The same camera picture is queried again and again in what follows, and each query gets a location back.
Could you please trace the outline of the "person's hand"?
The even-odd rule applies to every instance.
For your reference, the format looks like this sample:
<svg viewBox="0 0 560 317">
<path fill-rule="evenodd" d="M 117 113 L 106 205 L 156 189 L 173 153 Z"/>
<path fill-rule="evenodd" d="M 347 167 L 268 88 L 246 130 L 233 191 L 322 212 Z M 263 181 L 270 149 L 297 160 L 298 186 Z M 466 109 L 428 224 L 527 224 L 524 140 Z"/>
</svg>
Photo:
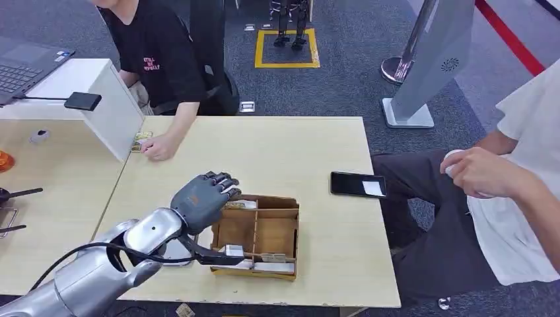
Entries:
<svg viewBox="0 0 560 317">
<path fill-rule="evenodd" d="M 140 152 L 153 161 L 168 160 L 176 154 L 182 140 L 183 137 L 164 133 L 146 139 L 141 146 Z"/>
<path fill-rule="evenodd" d="M 481 199 L 513 197 L 526 176 L 523 168 L 480 147 L 449 152 L 440 172 L 465 194 Z"/>
</svg>

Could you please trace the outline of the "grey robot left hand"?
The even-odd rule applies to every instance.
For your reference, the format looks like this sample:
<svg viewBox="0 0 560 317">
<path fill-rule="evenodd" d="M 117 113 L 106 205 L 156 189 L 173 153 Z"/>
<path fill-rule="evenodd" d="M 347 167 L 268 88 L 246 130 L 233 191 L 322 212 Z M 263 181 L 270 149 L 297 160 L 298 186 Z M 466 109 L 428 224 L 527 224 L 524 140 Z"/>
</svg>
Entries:
<svg viewBox="0 0 560 317">
<path fill-rule="evenodd" d="M 182 187 L 173 196 L 170 208 L 185 222 L 185 232 L 197 235 L 216 223 L 225 204 L 241 194 L 238 185 L 239 181 L 226 172 L 208 171 Z"/>
</svg>

